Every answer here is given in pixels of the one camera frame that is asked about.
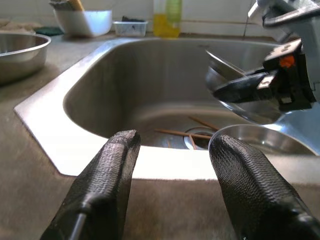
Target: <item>gray countertop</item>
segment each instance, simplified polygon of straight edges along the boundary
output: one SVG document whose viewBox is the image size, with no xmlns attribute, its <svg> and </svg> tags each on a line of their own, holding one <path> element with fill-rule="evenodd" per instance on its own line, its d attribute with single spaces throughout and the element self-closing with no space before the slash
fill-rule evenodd
<svg viewBox="0 0 320 240">
<path fill-rule="evenodd" d="M 0 87 L 0 239 L 39 239 L 74 180 L 74 177 L 58 173 L 14 113 L 14 107 L 113 37 L 113 35 L 94 39 L 53 37 L 48 48 L 46 65 L 41 71 L 22 81 Z M 318 204 L 320 201 L 320 185 L 295 185 L 295 187 L 314 215 L 320 218 Z M 197 206 L 189 210 L 197 212 L 197 214 L 192 215 L 195 219 L 208 220 L 206 224 L 198 228 L 203 234 L 201 239 L 212 238 L 208 226 L 225 222 L 229 226 L 230 223 L 228 215 L 225 213 L 219 185 L 215 182 L 208 189 L 206 188 L 208 188 L 208 185 L 204 184 L 204 181 L 188 183 L 157 181 L 155 183 L 152 180 L 143 182 L 142 180 L 134 180 L 128 204 L 125 239 L 162 239 L 159 236 L 166 239 L 176 239 L 170 237 L 170 234 L 172 232 L 176 233 L 177 229 L 166 226 L 171 226 L 171 221 L 177 222 L 179 220 L 177 216 L 181 217 L 181 214 L 184 214 L 186 218 L 190 217 L 188 216 L 189 212 L 185 211 L 188 204 Z M 186 193 L 196 193 L 201 189 L 207 195 L 202 196 L 203 204 L 199 206 L 196 203 L 197 198 L 194 197 L 196 195 L 186 196 Z M 135 208 L 135 206 L 140 205 L 140 200 L 145 198 L 145 192 L 153 193 L 153 195 L 148 194 L 150 199 L 141 206 L 141 209 Z M 177 208 L 176 213 L 174 213 L 168 208 L 170 203 L 157 201 L 156 196 L 160 192 L 162 195 L 166 193 L 164 195 L 169 201 L 184 202 L 184 204 L 179 204 L 180 208 Z M 172 192 L 181 192 L 181 194 L 177 194 L 172 199 L 169 194 Z M 221 209 L 224 211 L 223 213 L 219 211 L 215 213 L 221 214 L 219 222 L 214 222 L 213 218 L 208 215 L 212 212 L 210 203 L 215 201 L 214 197 L 217 197 L 217 200 L 220 201 Z M 158 212 L 157 217 L 155 217 L 154 215 L 147 215 L 150 206 L 153 208 L 156 206 L 159 209 L 166 208 L 167 210 Z M 161 216 L 168 220 L 162 221 L 159 225 L 157 221 Z M 141 218 L 144 218 L 144 220 L 138 222 L 137 219 Z M 191 235 L 194 232 L 193 227 L 188 227 L 190 229 L 187 235 L 189 238 L 180 235 L 182 238 L 177 239 L 195 239 L 195 235 Z M 232 229 L 227 228 L 225 231 L 222 233 L 226 236 L 225 239 L 230 239 Z"/>
</svg>

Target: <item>white container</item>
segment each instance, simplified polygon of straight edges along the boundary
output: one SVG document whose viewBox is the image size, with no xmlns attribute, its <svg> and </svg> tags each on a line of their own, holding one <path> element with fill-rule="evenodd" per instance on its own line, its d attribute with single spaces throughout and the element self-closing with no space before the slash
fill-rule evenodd
<svg viewBox="0 0 320 240">
<path fill-rule="evenodd" d="M 114 21 L 115 34 L 126 37 L 144 37 L 146 35 L 147 21 Z"/>
<path fill-rule="evenodd" d="M 97 37 L 108 33 L 112 26 L 112 10 L 53 10 L 61 30 L 71 36 Z"/>
</svg>

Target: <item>yellow bottle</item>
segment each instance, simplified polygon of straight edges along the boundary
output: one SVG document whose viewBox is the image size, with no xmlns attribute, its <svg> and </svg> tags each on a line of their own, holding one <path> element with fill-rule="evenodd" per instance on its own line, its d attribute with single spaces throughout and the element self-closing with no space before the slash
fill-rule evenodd
<svg viewBox="0 0 320 240">
<path fill-rule="evenodd" d="M 177 38 L 180 34 L 182 0 L 153 0 L 153 8 L 154 35 Z"/>
</svg>

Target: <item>sink drain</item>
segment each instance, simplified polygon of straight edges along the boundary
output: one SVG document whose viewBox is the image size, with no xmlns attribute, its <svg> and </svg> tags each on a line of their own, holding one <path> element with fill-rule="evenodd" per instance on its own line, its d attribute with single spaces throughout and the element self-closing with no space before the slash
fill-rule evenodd
<svg viewBox="0 0 320 240">
<path fill-rule="evenodd" d="M 189 129 L 188 131 L 186 131 L 186 133 L 187 134 L 201 134 L 201 135 L 205 135 L 205 136 L 212 136 L 215 133 L 215 131 L 213 131 L 211 128 L 207 128 L 207 127 L 195 127 L 195 128 Z M 188 149 L 191 149 L 191 150 L 194 149 L 192 142 L 190 140 L 190 137 L 184 136 L 183 141 L 184 141 L 185 146 Z M 195 144 L 197 150 L 207 150 L 210 140 L 194 137 L 193 141 L 194 141 L 194 144 Z"/>
</svg>

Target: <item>wall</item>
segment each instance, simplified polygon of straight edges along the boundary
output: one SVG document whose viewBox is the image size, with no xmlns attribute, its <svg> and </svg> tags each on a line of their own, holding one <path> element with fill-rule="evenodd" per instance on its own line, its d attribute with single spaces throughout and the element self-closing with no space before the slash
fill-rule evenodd
<svg viewBox="0 0 320 240">
<path fill-rule="evenodd" d="M 49 0 L 0 0 L 0 18 L 17 22 L 57 25 Z M 183 0 L 181 29 L 184 33 L 243 36 L 268 36 L 260 26 L 248 24 L 253 0 Z M 145 19 L 152 30 L 153 0 L 82 0 L 88 10 L 112 8 L 113 19 L 123 15 Z"/>
</svg>

